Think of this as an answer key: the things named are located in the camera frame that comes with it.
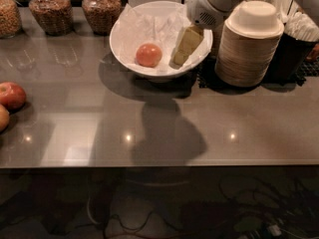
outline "paper bowl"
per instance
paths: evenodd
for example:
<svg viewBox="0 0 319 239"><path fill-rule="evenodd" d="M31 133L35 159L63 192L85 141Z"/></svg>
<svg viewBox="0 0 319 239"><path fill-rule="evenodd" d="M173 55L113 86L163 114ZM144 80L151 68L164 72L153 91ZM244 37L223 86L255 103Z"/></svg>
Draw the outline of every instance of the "paper bowl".
<svg viewBox="0 0 319 239"><path fill-rule="evenodd" d="M189 26L190 21L186 17L186 8L185 5L175 2L168 2L168 1L157 1L157 2L150 2L146 4L139 5L133 8L136 12L140 13L141 15L150 15L154 17L159 17L164 19L167 15L174 16L174 13L179 13L178 17L180 17L180 12L182 15L182 21L184 26ZM111 34L110 34L110 47L117 58L117 60L124 65L126 68L132 70L140 77L146 78L153 82L168 82L175 78L178 78L184 74L186 74L189 70L195 68L203 59L210 53L211 46L212 46L212 32L210 30L204 30L204 39L197 47L197 49L189 56L187 61L182 65L178 66L171 62L171 54L175 48L176 40L178 33L172 33L170 38L171 45L168 45L163 51L165 56L162 57L159 64L155 68L147 68L140 66L137 62L130 62L127 63L123 56L121 56L121 48L123 42L123 33L119 31L121 24L125 19L122 16L114 25ZM135 36L137 33L134 31L132 33L125 33L127 36L132 35ZM130 47L130 54L126 54L126 56L131 57L133 61L135 59L136 47Z"/></svg>
<svg viewBox="0 0 319 239"><path fill-rule="evenodd" d="M284 28L277 18L276 8L263 1L242 2L226 23L233 32L256 39L280 36Z"/></svg>

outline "red apple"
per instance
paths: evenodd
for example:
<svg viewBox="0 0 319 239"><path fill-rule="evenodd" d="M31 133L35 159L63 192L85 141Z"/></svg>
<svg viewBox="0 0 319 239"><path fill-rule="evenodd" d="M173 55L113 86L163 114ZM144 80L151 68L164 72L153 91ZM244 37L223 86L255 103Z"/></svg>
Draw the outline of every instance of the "red apple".
<svg viewBox="0 0 319 239"><path fill-rule="evenodd" d="M9 124L9 112L4 106L0 105L0 132L3 131Z"/></svg>
<svg viewBox="0 0 319 239"><path fill-rule="evenodd" d="M161 60L161 49L159 46L151 43L145 43L139 46L136 59L137 62L143 66L148 68L154 68L158 65Z"/></svg>
<svg viewBox="0 0 319 239"><path fill-rule="evenodd" d="M22 108L26 100L27 95L20 85L13 82L0 83L0 105L9 112Z"/></svg>

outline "bowl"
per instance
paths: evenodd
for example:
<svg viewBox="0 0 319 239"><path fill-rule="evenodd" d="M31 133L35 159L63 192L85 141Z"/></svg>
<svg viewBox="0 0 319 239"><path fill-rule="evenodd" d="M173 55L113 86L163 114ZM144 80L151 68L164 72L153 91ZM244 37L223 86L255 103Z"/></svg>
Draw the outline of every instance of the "bowl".
<svg viewBox="0 0 319 239"><path fill-rule="evenodd" d="M156 1L145 3L133 8L138 15L141 16L153 16L156 17L156 22L160 22L160 20L165 20L167 15L170 16L171 19L175 19L176 17L181 17L183 26L190 26L190 21L186 17L186 7L183 4L169 2L169 1ZM178 38L178 32L169 32L171 36L169 36L170 41L164 44L162 47L164 50L163 56L159 62L159 64L154 68L147 68L140 66L135 61L136 50L138 49L138 42L146 43L148 40L140 40L138 34L134 28L126 29L126 33L121 32L121 27L124 24L127 24L126 14L121 15L119 20L114 25L111 34L110 34L110 48L117 58L117 60L126 68L133 71L140 77L148 79L152 82L168 82L175 78L178 78L188 71L194 69L200 62L204 60L204 58L210 53L212 46L212 32L210 30L204 30L204 38L200 45L196 48L196 50L189 56L187 61L182 65L178 66L171 62L171 54L176 46L176 40ZM150 31L150 29L139 29L141 33ZM123 51L123 42L124 36L135 37L133 42L127 42L125 40L125 45L131 44L133 47L128 47L126 51L126 57L121 56L121 52ZM162 33L156 33L156 36L162 36Z"/></svg>
<svg viewBox="0 0 319 239"><path fill-rule="evenodd" d="M244 1L226 20L235 33L250 38L272 38L282 35L284 26L277 18L276 8L263 1Z"/></svg>

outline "stainless steel table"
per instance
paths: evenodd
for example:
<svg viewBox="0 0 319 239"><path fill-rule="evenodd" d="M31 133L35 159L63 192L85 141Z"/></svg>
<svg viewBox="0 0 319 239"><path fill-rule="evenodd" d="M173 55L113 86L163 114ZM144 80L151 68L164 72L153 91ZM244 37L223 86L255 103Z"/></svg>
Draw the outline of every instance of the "stainless steel table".
<svg viewBox="0 0 319 239"><path fill-rule="evenodd" d="M202 89L190 72L156 85L73 10L67 36L46 36L21 8L24 33L0 40L1 82L28 95L0 134L1 167L319 163L319 79L238 92Z"/></svg>

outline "glass jar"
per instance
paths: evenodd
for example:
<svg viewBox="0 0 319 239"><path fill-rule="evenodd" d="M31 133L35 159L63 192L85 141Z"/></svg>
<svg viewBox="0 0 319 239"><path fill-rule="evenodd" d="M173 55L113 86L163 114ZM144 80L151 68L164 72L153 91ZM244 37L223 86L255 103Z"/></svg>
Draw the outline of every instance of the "glass jar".
<svg viewBox="0 0 319 239"><path fill-rule="evenodd" d="M93 32L110 35L121 14L121 0L83 0L82 8Z"/></svg>
<svg viewBox="0 0 319 239"><path fill-rule="evenodd" d="M47 35L62 36L73 30L70 0L31 0L29 9Z"/></svg>
<svg viewBox="0 0 319 239"><path fill-rule="evenodd" d="M0 38L15 36L22 29L18 6L14 0L0 0Z"/></svg>

